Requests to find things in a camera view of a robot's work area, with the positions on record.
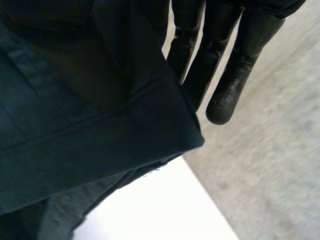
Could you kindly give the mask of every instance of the dark fabric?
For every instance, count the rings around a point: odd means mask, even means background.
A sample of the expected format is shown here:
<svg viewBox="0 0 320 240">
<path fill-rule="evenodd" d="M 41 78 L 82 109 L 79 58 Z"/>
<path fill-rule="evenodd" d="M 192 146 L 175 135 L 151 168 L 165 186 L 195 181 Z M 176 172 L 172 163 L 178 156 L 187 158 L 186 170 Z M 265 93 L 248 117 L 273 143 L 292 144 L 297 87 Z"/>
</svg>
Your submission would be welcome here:
<svg viewBox="0 0 320 240">
<path fill-rule="evenodd" d="M 1 25 L 0 131 L 6 139 L 0 140 L 0 215 L 166 162 L 204 142 L 138 7 L 110 0 L 94 11 L 110 64 L 129 90 L 127 100 L 108 110 L 85 100 L 27 41 Z"/>
<path fill-rule="evenodd" d="M 306 0 L 231 0 L 250 10 L 286 18 L 294 14 Z"/>
</svg>

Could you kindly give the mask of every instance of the dark jacket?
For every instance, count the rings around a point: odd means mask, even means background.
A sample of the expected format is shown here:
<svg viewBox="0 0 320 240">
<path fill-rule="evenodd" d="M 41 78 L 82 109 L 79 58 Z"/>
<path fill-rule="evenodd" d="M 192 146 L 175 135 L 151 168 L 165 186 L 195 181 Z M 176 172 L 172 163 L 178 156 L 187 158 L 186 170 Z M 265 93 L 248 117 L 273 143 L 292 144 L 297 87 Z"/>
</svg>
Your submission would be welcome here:
<svg viewBox="0 0 320 240">
<path fill-rule="evenodd" d="M 89 15 L 84 4 L 86 19 L 70 22 L 54 12 L 27 21 L 23 11 L 14 15 L 23 2 L 2 0 L 1 7 L 0 215 L 134 170 L 122 185 L 129 183 L 203 144 L 197 117 L 132 1 L 101 1 Z M 81 1 L 52 2 L 34 1 L 27 15 L 39 3 L 46 11 L 76 3 L 67 6 L 73 16 Z"/>
</svg>

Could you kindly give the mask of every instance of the gray floor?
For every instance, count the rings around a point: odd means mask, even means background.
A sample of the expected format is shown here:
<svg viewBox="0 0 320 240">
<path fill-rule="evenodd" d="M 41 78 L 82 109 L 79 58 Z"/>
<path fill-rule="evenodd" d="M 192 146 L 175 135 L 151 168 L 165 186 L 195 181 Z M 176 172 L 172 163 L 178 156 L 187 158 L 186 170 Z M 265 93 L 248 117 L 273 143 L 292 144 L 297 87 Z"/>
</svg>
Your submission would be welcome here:
<svg viewBox="0 0 320 240">
<path fill-rule="evenodd" d="M 165 55 L 173 34 L 171 23 Z M 320 1 L 287 18 L 216 126 L 205 109 L 235 36 L 198 111 L 205 146 L 184 157 L 239 239 L 319 240 Z"/>
</svg>

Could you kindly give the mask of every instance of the white surface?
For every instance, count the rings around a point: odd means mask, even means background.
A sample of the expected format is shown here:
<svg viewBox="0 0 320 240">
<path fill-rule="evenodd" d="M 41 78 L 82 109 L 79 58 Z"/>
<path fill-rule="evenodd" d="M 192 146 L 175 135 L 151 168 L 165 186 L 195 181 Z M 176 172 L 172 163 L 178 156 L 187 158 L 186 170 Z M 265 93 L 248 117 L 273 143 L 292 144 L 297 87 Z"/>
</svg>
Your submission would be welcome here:
<svg viewBox="0 0 320 240">
<path fill-rule="evenodd" d="M 74 240 L 237 240 L 182 157 L 105 199 Z"/>
</svg>

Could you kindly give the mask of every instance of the gloved hand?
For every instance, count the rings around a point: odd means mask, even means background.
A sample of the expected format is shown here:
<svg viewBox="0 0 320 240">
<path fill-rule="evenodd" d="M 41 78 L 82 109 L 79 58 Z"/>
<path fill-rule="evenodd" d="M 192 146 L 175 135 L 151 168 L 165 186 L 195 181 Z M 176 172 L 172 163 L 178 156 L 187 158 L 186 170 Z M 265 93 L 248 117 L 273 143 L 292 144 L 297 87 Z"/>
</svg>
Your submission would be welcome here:
<svg viewBox="0 0 320 240">
<path fill-rule="evenodd" d="M 207 106 L 206 116 L 227 123 L 264 46 L 305 0 L 172 0 L 175 37 L 167 58 L 197 111 L 231 33 L 240 19 L 236 41 L 223 75 Z M 185 78 L 205 7 L 203 37 Z"/>
</svg>

